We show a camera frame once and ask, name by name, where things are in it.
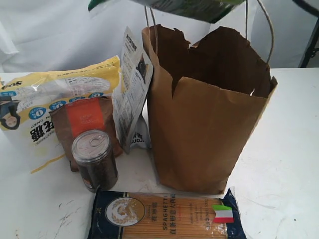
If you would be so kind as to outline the clear can with pull-tab lid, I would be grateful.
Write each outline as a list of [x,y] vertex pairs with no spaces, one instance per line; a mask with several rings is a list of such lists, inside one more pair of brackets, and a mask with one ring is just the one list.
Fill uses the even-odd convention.
[[110,190],[117,183],[113,147],[105,132],[89,130],[81,133],[74,139],[71,152],[89,191]]

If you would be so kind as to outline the blue spaghetti package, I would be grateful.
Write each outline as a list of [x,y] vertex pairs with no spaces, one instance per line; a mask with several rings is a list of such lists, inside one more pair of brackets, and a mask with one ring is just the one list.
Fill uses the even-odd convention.
[[236,198],[97,191],[90,239],[244,239]]

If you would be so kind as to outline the black metal stand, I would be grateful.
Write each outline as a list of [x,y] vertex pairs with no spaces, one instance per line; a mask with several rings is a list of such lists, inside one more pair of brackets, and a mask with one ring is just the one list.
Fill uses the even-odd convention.
[[310,59],[316,55],[318,49],[315,50],[316,43],[319,39],[319,10],[308,3],[306,0],[293,0],[293,2],[305,12],[311,14],[312,16],[317,18],[315,27],[312,31],[308,44],[306,46],[306,50],[299,64],[300,68],[306,68]]

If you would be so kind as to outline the brown pouch orange label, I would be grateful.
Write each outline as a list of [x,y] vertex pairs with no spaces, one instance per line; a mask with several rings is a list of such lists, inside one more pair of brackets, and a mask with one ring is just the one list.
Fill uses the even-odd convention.
[[77,172],[78,166],[72,155],[71,146],[73,140],[83,132],[96,129],[107,133],[111,139],[114,156],[118,157],[123,153],[117,139],[111,97],[77,100],[51,111],[50,116],[72,172]]

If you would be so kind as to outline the green snack package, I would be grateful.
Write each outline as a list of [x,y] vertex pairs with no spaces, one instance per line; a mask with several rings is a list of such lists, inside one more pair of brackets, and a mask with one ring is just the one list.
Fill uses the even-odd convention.
[[216,23],[242,4],[242,0],[134,0],[134,2],[152,9]]

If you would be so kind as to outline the brown paper bag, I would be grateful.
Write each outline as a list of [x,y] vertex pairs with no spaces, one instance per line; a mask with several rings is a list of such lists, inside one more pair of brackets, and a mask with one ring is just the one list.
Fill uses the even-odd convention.
[[223,26],[195,44],[159,24],[142,39],[154,66],[148,120],[159,182],[222,194],[277,86],[268,61]]

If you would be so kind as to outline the yellow white candy bag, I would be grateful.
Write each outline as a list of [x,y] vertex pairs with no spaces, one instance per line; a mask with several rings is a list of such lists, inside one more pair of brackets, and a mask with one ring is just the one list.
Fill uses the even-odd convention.
[[110,97],[122,89],[114,56],[76,70],[35,72],[0,88],[0,129],[27,158],[31,173],[64,157],[50,112],[77,100]]

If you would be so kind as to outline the grey white standing pouch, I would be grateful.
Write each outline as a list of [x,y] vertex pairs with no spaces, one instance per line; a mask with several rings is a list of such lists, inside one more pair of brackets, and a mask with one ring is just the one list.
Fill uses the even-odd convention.
[[141,43],[126,27],[123,37],[121,73],[124,91],[114,91],[114,111],[118,139],[125,153],[135,148],[151,148],[143,108],[154,67]]

